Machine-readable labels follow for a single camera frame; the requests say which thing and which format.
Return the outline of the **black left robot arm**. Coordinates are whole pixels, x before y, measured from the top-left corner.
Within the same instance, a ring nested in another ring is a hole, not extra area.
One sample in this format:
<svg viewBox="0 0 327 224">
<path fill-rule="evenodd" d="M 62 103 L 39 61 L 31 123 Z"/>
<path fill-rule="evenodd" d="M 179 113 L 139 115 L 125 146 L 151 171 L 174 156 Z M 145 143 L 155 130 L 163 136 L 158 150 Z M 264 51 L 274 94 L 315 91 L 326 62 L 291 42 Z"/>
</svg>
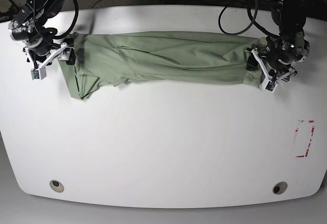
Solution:
<svg viewBox="0 0 327 224">
<path fill-rule="evenodd" d="M 271 16 L 279 34 L 269 33 L 257 22 L 254 25 L 266 34 L 266 45 L 253 45 L 247 69 L 260 68 L 264 74 L 262 87 L 273 90 L 280 81 L 289 81 L 297 75 L 294 65 L 309 54 L 310 44 L 305 40 L 303 27 L 306 15 L 301 0 L 269 0 Z"/>
</svg>

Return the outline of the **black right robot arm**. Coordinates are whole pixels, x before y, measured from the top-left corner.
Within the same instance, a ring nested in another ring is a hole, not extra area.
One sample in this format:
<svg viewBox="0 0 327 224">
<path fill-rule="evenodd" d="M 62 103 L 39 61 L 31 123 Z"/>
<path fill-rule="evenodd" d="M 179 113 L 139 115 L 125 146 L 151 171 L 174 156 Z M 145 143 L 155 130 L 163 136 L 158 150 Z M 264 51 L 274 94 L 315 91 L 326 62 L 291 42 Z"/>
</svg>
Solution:
<svg viewBox="0 0 327 224">
<path fill-rule="evenodd" d="M 22 41 L 28 48 L 25 53 L 31 55 L 30 63 L 37 69 L 45 61 L 51 50 L 60 49 L 55 40 L 65 38 L 73 30 L 79 15 L 77 0 L 74 3 L 74 18 L 68 30 L 58 35 L 56 28 L 45 28 L 48 19 L 55 17 L 66 0 L 27 0 L 8 25 L 14 41 Z"/>
</svg>

